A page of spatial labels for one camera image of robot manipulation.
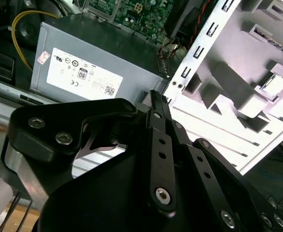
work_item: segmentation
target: yellow cable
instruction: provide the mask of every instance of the yellow cable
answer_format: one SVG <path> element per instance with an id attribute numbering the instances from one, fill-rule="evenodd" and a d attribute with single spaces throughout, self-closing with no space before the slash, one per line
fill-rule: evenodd
<path id="1" fill-rule="evenodd" d="M 26 67 L 28 67 L 30 70 L 32 70 L 32 68 L 30 67 L 29 63 L 26 61 L 22 51 L 21 51 L 21 48 L 20 46 L 18 45 L 17 41 L 16 41 L 16 36 L 15 36 L 15 27 L 17 25 L 17 23 L 20 21 L 21 18 L 23 18 L 24 16 L 26 15 L 30 15 L 30 14 L 44 14 L 44 15 L 48 15 L 50 17 L 53 17 L 53 18 L 59 18 L 59 16 L 55 15 L 55 14 L 51 14 L 51 13 L 47 13 L 47 12 L 43 12 L 43 11 L 36 11 L 36 10 L 30 10 L 30 11 L 24 11 L 20 14 L 18 14 L 15 19 L 13 20 L 12 22 L 12 30 L 11 30 L 11 36 L 12 36 L 12 41 L 15 45 L 15 49 L 16 51 L 18 52 L 21 60 L 23 61 L 23 63 L 26 65 Z"/>

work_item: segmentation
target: motherboard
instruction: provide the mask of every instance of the motherboard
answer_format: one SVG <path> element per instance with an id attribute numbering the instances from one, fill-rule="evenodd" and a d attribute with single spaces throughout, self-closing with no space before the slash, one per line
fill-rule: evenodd
<path id="1" fill-rule="evenodd" d="M 173 6 L 174 0 L 122 0 L 115 22 L 162 43 L 164 24 Z"/>
<path id="2" fill-rule="evenodd" d="M 114 15 L 114 23 L 162 44 L 166 38 L 164 24 L 174 3 L 175 0 L 90 0 L 88 6 Z"/>
<path id="3" fill-rule="evenodd" d="M 89 6 L 105 13 L 106 15 L 112 15 L 113 10 L 118 0 L 91 0 Z"/>

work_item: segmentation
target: red wire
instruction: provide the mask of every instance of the red wire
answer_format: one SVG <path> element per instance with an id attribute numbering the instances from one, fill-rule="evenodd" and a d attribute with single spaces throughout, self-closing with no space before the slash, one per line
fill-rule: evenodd
<path id="1" fill-rule="evenodd" d="M 192 35 L 191 39 L 190 39 L 190 44 L 188 46 L 188 49 L 190 49 L 190 47 L 192 46 L 193 44 L 193 38 L 195 37 L 195 35 L 197 34 L 198 32 L 198 26 L 200 25 L 200 20 L 201 20 L 201 16 L 204 14 L 205 12 L 205 9 L 206 7 L 208 6 L 208 4 L 211 2 L 211 0 L 207 0 L 207 2 L 204 4 L 203 8 L 202 8 L 202 11 L 200 12 L 200 14 L 198 15 L 198 21 L 197 21 L 197 24 L 195 26 L 195 31 L 194 31 L 194 34 Z"/>

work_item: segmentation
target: power supply label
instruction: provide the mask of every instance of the power supply label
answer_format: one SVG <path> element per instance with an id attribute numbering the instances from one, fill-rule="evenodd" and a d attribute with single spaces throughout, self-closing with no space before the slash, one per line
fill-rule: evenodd
<path id="1" fill-rule="evenodd" d="M 89 100 L 115 98 L 123 77 L 53 48 L 46 82 Z"/>

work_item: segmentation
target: barcode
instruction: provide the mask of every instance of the barcode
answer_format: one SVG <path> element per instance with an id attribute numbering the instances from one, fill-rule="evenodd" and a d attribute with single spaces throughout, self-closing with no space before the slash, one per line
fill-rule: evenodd
<path id="1" fill-rule="evenodd" d="M 107 86 L 107 87 L 104 89 L 104 93 L 105 93 L 105 94 L 108 94 L 108 95 L 110 95 L 110 96 L 113 96 L 114 91 L 115 91 L 115 89 L 114 89 L 114 88 L 111 88 L 111 87 L 109 87 L 109 86 Z"/>

